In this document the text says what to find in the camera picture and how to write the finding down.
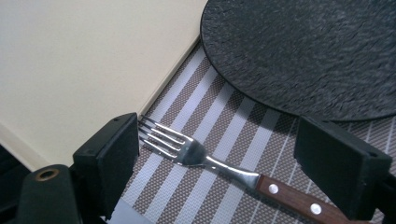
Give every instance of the fork handle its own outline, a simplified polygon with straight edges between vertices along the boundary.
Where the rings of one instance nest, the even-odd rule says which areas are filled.
[[[351,221],[344,216],[341,210],[331,204],[302,193],[266,175],[260,175],[256,190],[276,203],[317,223],[369,223],[366,221]]]

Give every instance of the striped placemat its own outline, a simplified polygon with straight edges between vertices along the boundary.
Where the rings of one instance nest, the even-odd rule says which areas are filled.
[[[200,44],[147,115],[193,136],[218,159],[329,201],[292,156],[297,118],[256,104],[236,91],[217,74]],[[340,126],[395,158],[395,122],[388,118]],[[391,172],[396,175],[394,163]],[[144,147],[122,199],[155,223],[308,222],[244,192],[224,176],[174,165]],[[377,212],[373,222],[381,220]]]

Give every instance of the metal rivet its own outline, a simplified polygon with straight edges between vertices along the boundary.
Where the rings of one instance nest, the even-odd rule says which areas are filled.
[[[276,184],[272,184],[268,187],[268,190],[270,191],[270,193],[276,194],[279,191],[279,188]]]
[[[321,207],[317,203],[311,204],[311,212],[315,215],[319,215],[321,213]]]

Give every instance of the fork tines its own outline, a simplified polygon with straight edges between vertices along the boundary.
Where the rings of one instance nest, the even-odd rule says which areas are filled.
[[[173,161],[176,155],[172,152],[178,152],[184,144],[185,135],[167,128],[161,123],[142,116],[139,121],[139,139],[149,146],[153,152],[158,153],[165,158]]]

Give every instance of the black plate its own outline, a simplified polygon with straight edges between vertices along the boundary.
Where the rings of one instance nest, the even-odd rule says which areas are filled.
[[[227,81],[274,109],[396,114],[396,1],[209,0],[201,38]]]

